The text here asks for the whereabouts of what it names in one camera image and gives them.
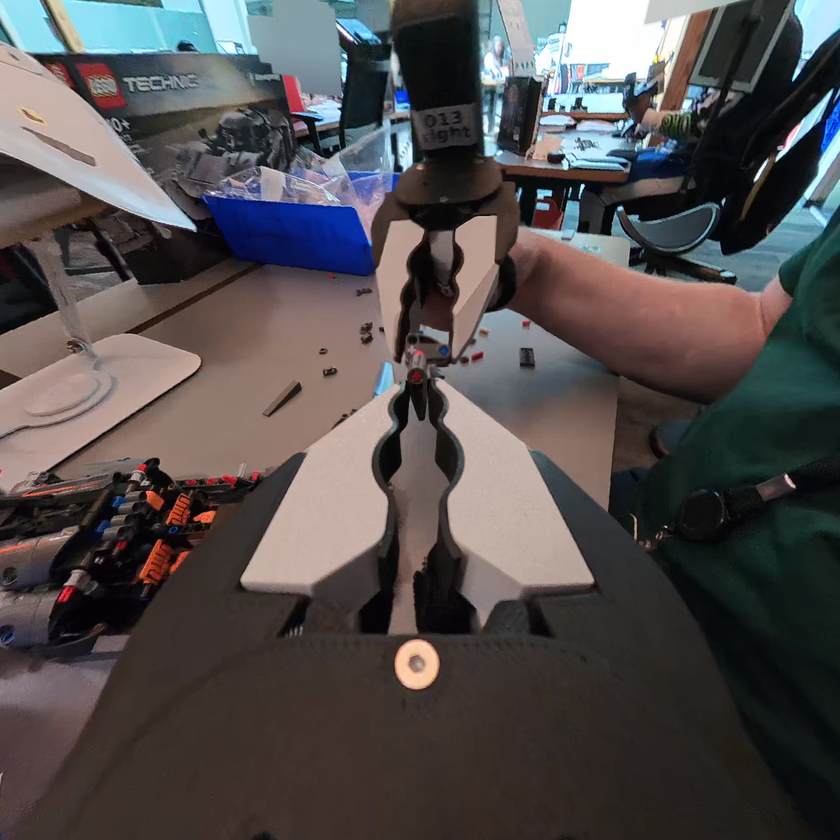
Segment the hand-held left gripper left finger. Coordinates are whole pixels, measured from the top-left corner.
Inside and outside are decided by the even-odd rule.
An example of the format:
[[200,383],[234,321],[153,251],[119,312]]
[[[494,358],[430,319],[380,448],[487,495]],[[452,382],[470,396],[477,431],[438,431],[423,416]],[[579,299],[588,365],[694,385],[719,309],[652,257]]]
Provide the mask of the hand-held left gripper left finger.
[[394,384],[312,444],[269,520],[240,584],[299,595],[386,634],[398,569],[396,503],[410,397]]

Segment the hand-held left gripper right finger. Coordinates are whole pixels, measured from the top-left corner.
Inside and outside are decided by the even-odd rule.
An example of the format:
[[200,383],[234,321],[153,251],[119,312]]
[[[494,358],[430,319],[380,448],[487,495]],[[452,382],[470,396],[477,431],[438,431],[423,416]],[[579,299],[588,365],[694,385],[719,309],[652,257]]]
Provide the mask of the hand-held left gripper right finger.
[[501,603],[593,590],[529,447],[446,381],[428,383],[427,415],[447,486],[424,562],[424,631],[468,632]]

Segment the small grey lego panel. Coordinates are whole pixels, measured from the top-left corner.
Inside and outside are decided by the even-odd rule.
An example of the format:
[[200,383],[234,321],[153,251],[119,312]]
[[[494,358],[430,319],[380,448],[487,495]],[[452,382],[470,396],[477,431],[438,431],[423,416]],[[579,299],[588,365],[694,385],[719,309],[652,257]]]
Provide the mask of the small grey lego panel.
[[448,366],[453,354],[446,343],[425,332],[412,332],[404,344],[404,365],[406,368],[423,366]]

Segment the dark lego wedge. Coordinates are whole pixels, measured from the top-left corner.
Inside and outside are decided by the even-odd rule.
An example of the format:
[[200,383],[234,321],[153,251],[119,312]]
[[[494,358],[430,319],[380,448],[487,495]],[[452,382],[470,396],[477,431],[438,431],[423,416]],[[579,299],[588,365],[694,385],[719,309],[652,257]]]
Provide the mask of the dark lego wedge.
[[292,399],[297,397],[302,390],[301,383],[299,381],[292,381],[288,384],[282,392],[264,409],[262,412],[263,417],[272,417],[277,411],[279,411],[283,406],[288,404]]

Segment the grey lego vehicle model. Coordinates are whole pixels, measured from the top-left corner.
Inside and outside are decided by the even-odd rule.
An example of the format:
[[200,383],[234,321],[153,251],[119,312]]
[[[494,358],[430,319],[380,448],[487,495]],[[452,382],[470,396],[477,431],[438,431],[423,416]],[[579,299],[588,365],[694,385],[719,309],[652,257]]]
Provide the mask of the grey lego vehicle model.
[[126,458],[73,479],[30,475],[3,491],[2,649],[75,657],[127,634],[220,511],[271,472],[175,479],[158,458]]

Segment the person's right hand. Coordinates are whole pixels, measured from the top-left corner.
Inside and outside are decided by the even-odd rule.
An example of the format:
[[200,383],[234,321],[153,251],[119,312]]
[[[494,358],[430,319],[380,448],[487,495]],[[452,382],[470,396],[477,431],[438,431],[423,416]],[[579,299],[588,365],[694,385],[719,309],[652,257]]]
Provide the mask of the person's right hand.
[[528,320],[536,320],[542,312],[553,284],[553,250],[551,237],[521,226],[511,248],[516,290],[507,308]]

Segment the black high-back chair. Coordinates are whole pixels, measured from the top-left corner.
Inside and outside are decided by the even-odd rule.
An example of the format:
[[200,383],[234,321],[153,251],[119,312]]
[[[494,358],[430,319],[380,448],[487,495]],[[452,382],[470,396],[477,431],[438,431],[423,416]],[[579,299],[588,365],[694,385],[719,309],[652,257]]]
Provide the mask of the black high-back chair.
[[355,18],[336,18],[339,45],[346,56],[339,137],[355,141],[365,129],[379,129],[385,116],[385,94],[391,77],[392,46]]

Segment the tall black box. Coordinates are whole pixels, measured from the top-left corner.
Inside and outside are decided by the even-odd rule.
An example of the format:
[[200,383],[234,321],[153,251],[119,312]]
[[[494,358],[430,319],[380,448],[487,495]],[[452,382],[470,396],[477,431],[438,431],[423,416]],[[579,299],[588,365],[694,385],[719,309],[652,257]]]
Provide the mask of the tall black box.
[[510,77],[502,95],[497,147],[527,156],[537,141],[549,77]]

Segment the blue plastic bin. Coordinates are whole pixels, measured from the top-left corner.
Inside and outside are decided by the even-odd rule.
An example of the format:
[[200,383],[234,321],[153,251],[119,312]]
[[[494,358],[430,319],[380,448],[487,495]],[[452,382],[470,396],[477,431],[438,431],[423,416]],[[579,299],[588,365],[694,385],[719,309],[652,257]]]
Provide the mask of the blue plastic bin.
[[356,209],[204,195],[206,209],[238,259],[360,277],[374,270],[371,229],[383,200],[377,207]]

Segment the wooden background desk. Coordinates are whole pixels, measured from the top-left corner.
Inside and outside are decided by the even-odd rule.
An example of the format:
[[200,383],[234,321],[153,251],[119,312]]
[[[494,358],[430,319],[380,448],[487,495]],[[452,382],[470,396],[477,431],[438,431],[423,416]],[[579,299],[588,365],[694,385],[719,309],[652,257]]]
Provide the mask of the wooden background desk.
[[563,216],[584,187],[626,183],[640,154],[635,143],[615,138],[611,131],[545,130],[525,154],[498,148],[493,158],[504,179],[515,186],[521,223],[530,226],[540,196],[552,195]]

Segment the person's dark blue trousers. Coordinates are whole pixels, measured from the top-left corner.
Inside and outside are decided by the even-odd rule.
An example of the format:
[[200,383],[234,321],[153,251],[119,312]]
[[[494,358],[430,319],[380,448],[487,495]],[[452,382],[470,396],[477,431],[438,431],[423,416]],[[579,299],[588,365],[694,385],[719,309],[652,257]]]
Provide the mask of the person's dark blue trousers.
[[[647,442],[653,452],[655,465],[674,453],[691,425],[690,421],[665,421],[650,430]],[[637,518],[632,511],[632,506],[637,488],[644,482],[651,468],[651,466],[637,465],[612,473],[607,506],[610,515],[636,544],[643,546],[646,550],[650,550],[651,542],[639,537]]]

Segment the black badge reel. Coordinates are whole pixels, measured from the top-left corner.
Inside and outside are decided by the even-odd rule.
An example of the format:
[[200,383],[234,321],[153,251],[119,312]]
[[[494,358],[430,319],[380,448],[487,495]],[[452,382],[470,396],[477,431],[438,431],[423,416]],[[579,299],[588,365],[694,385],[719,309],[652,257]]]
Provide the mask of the black badge reel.
[[684,499],[671,524],[660,527],[652,536],[643,537],[633,520],[633,540],[648,552],[655,551],[669,539],[681,539],[691,543],[709,544],[719,542],[730,523],[728,508],[722,493],[712,490],[698,490]]

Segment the grey office chair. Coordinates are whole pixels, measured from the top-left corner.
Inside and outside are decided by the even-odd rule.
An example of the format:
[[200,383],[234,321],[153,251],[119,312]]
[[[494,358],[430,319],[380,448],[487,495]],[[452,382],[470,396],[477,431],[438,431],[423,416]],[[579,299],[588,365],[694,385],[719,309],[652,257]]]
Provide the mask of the grey office chair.
[[721,215],[719,205],[703,203],[671,217],[644,222],[634,221],[618,207],[616,219],[633,242],[628,265],[643,267],[650,276],[666,277],[672,271],[693,280],[736,285],[737,276],[728,269],[686,257],[715,232]]

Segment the person's green shirt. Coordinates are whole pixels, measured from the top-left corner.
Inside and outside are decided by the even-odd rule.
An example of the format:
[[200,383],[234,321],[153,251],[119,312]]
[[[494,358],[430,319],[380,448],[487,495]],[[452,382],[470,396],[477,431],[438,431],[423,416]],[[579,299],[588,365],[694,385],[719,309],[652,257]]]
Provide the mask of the person's green shirt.
[[[838,456],[839,223],[780,267],[790,306],[747,374],[637,485],[640,539],[700,490],[756,487]],[[744,727],[819,837],[839,828],[838,480],[770,501],[716,543],[653,552],[702,627]]]

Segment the white instruction booklet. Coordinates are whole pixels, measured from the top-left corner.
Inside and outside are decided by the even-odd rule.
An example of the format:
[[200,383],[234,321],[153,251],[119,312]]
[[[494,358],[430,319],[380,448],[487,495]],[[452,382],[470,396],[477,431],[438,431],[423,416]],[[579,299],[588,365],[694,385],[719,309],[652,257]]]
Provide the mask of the white instruction booklet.
[[136,217],[196,231],[110,124],[34,57],[1,46],[1,148]]

